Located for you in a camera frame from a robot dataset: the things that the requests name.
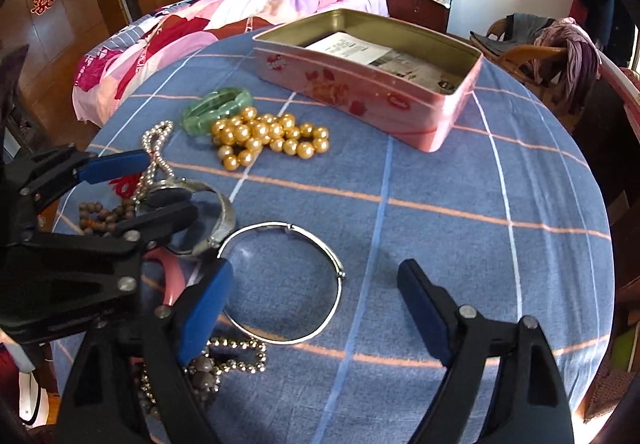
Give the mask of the pink metal tin box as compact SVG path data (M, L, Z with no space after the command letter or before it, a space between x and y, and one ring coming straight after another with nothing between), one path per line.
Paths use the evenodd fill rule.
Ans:
M369 66L306 50L334 32L387 46L462 76L452 94ZM436 152L465 108L483 55L440 32L390 17L337 8L256 34L258 76L331 106L421 152Z

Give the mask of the purple striped scarf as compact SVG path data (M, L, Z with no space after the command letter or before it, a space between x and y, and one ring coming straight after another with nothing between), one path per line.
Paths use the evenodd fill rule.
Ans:
M534 80L543 84L558 78L560 89L552 102L569 114L577 114L597 81L601 63L599 50L589 34L570 17L555 20L541 30L534 45L566 49L564 63L534 60Z

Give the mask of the red knot coin charm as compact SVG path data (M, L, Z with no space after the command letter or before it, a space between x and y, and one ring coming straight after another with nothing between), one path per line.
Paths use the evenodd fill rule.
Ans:
M140 192L142 174L124 175L120 178L113 178L108 184L112 186L113 192L122 200L136 200Z

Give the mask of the wicker chair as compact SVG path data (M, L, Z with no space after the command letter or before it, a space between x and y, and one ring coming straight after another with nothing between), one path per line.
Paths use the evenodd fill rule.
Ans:
M478 48L488 60L508 72L512 77L526 86L530 92L536 94L541 100L551 100L559 91L558 78L553 78L548 83L537 84L534 80L532 63L534 60L550 60L550 62L564 63L566 61L565 48L544 48L534 44L519 45L512 48L506 54L499 57L489 55L484 48Z

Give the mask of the bed with patchwork quilt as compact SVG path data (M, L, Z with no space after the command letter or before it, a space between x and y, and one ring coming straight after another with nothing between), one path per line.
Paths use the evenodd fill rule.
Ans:
M78 62L76 118L104 126L153 74L222 39L334 8L386 16L386 0L184 0L147 14Z

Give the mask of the dark hanging jacket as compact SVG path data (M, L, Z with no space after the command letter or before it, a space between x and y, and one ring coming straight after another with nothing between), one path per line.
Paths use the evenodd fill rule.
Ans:
M617 65L628 63L628 38L620 0L573 0L570 17Z

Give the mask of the blue plaid tablecloth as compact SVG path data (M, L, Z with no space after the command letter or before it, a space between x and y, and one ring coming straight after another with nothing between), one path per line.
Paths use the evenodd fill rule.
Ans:
M274 346L257 375L232 372L210 406L226 443L403 443L444 371L428 354L396 285L416 260L459 303L493 320L536 317L570 404L601 363L614 308L608 216L570 134L539 100L485 64L462 114L432 154L255 72L248 34L154 74L90 148L136 149L143 133L224 86L249 90L260 112L325 126L330 150L303 161L263 152L226 172L209 138L176 129L164 147L176 173L227 195L240 225L283 221L326 242L345 271L330 328Z

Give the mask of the grey clothing on chair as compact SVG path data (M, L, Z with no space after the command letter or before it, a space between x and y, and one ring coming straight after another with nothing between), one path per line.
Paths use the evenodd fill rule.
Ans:
M471 31L470 42L478 48L484 48L487 56L499 57L516 46L533 44L552 22L554 19L550 17L514 13L498 19L486 34Z

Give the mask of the pink bangle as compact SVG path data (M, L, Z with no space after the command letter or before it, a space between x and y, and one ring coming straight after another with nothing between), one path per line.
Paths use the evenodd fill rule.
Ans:
M160 264L165 279L163 304L173 306L186 289L179 259L165 248L156 248L148 252L144 260Z

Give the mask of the wooden nightstand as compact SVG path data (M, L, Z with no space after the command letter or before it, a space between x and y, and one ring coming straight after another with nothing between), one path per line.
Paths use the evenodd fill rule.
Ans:
M446 34L449 10L432 0L386 0L391 18Z

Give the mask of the silver bangle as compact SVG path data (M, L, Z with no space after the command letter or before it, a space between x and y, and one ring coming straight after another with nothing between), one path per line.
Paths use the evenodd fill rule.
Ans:
M273 346L299 346L330 328L346 273L336 252L314 233L288 222L259 222L230 235L219 255L233 268L224 316L241 334Z

